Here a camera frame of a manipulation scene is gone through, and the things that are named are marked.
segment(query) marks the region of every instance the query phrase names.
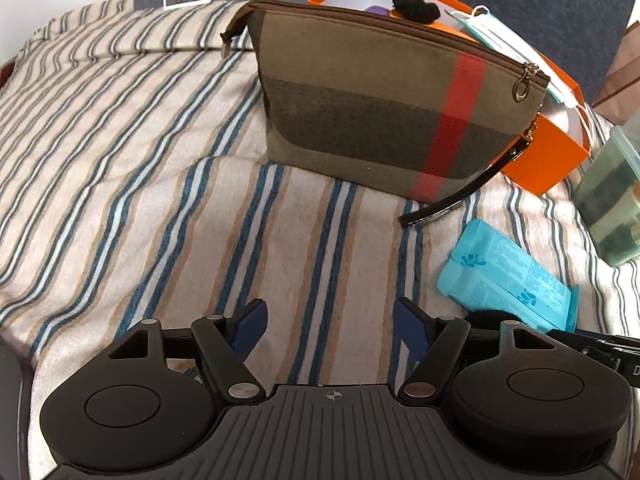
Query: zipper pull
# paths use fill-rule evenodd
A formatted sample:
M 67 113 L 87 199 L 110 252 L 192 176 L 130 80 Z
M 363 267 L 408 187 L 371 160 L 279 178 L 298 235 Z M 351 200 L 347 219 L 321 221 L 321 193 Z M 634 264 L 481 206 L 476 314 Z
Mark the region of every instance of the zipper pull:
M 231 40 L 227 41 L 225 38 L 222 38 L 222 50 L 220 51 L 220 55 L 222 59 L 225 59 L 231 53 Z
M 531 86 L 531 77 L 540 73 L 540 67 L 535 63 L 525 63 L 524 64 L 524 74 L 520 76 L 520 78 L 516 81 L 511 89 L 511 95 L 513 95 L 513 100 L 517 103 L 521 103 L 524 99 L 529 95 L 529 89 Z

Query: black wrist strap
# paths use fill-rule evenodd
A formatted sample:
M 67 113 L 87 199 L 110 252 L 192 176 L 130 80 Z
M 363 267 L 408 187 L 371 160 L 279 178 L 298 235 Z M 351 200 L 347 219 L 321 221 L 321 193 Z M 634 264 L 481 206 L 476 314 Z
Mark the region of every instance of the black wrist strap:
M 461 190 L 451 196 L 447 196 L 435 204 L 431 204 L 418 211 L 402 215 L 400 217 L 400 225 L 404 229 L 414 227 L 460 205 L 466 197 L 478 191 L 478 189 L 484 186 L 484 184 L 500 173 L 507 164 L 522 155 L 524 150 L 526 150 L 531 144 L 531 141 L 532 139 L 530 136 L 520 137 L 510 149 L 502 154 L 495 164 L 489 166 Z

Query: black fabric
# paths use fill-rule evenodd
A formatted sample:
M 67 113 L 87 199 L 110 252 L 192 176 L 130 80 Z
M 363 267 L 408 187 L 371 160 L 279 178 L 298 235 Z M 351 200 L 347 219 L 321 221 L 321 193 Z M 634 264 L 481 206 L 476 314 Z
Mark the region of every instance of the black fabric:
M 635 0 L 460 0 L 486 5 L 533 47 L 596 97 L 626 30 Z

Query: face mask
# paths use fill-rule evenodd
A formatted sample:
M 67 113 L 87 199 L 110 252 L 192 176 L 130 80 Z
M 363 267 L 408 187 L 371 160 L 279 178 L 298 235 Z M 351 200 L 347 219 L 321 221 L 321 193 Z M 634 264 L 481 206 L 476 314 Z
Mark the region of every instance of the face mask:
M 478 14 L 478 10 L 480 9 L 485 10 L 486 13 Z M 479 41 L 494 49 L 496 52 L 500 52 L 520 63 L 530 62 L 538 65 L 540 70 L 551 78 L 546 88 L 547 92 L 558 104 L 563 104 L 567 108 L 575 108 L 578 111 L 580 122 L 587 130 L 591 142 L 593 125 L 587 110 L 577 101 L 574 93 L 567 84 L 560 79 L 535 49 L 492 15 L 485 6 L 477 6 L 471 11 L 471 14 L 465 14 L 459 10 L 448 13 L 460 22 L 475 38 L 478 38 Z

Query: crosshair symbol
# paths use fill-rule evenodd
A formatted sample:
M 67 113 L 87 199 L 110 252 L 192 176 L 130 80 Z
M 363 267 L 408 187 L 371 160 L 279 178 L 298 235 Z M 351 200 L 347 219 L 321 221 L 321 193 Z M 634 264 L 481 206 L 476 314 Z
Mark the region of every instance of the crosshair symbol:
M 339 400 L 339 399 L 343 398 L 344 395 L 341 394 L 340 392 L 336 392 L 335 390 L 332 390 L 328 394 L 326 394 L 325 397 L 327 399 L 332 400 L 333 402 L 335 402 L 336 400 Z

